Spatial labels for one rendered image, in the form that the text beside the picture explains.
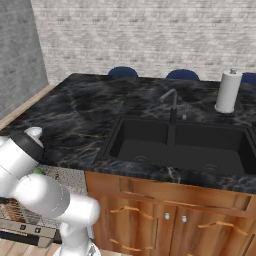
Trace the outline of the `wooden cupboard door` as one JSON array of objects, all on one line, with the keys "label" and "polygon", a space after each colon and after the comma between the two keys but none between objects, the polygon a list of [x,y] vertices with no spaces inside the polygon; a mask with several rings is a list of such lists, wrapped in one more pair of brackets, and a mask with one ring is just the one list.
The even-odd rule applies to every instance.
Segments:
[{"label": "wooden cupboard door", "polygon": [[99,197],[94,234],[100,249],[132,256],[170,256],[176,208],[163,204]]},{"label": "wooden cupboard door", "polygon": [[256,256],[256,219],[179,207],[171,256]]}]

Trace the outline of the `silver dishwasher door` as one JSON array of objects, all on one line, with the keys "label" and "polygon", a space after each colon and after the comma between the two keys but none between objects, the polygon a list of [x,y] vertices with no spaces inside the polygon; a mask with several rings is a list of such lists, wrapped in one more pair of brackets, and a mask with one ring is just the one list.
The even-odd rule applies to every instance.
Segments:
[{"label": "silver dishwasher door", "polygon": [[0,238],[39,248],[47,248],[53,243],[56,230],[8,219],[0,218]]}]

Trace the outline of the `black double sink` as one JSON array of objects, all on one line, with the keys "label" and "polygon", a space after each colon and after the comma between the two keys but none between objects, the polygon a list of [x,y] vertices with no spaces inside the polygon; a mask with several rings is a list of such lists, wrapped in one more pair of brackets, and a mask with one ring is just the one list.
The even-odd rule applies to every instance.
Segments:
[{"label": "black double sink", "polygon": [[256,176],[256,133],[249,126],[178,120],[116,118],[102,159]]}]

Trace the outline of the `grey sink tap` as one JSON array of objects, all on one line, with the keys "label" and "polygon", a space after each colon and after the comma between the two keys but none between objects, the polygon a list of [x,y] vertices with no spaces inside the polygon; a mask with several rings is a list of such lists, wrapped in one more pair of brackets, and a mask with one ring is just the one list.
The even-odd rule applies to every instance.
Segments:
[{"label": "grey sink tap", "polygon": [[177,118],[177,98],[178,94],[176,89],[170,89],[168,92],[166,92],[164,95],[162,95],[159,100],[161,103],[163,103],[170,95],[173,96],[173,105],[171,107],[170,112],[170,124],[174,125],[176,123]]}]

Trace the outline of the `blue chair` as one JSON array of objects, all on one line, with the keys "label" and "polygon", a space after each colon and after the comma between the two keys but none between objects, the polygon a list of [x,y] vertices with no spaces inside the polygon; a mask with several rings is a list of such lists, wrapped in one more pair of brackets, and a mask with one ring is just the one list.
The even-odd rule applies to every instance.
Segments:
[{"label": "blue chair", "polygon": [[256,84],[256,73],[244,72],[242,75],[242,83]]},{"label": "blue chair", "polygon": [[125,77],[138,76],[137,72],[133,68],[127,67],[127,66],[114,67],[108,72],[108,75],[109,76],[125,76]]},{"label": "blue chair", "polygon": [[167,78],[169,79],[179,79],[179,80],[194,80],[199,81],[198,75],[191,70],[188,69],[176,69],[171,71]]}]

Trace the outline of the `white paper towel roll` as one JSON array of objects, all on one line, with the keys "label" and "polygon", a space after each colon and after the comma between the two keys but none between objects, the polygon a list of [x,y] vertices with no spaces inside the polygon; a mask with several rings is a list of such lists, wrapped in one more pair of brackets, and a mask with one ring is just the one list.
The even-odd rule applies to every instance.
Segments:
[{"label": "white paper towel roll", "polygon": [[235,68],[230,68],[222,74],[215,110],[219,113],[230,114],[234,106],[242,80],[242,73]]}]

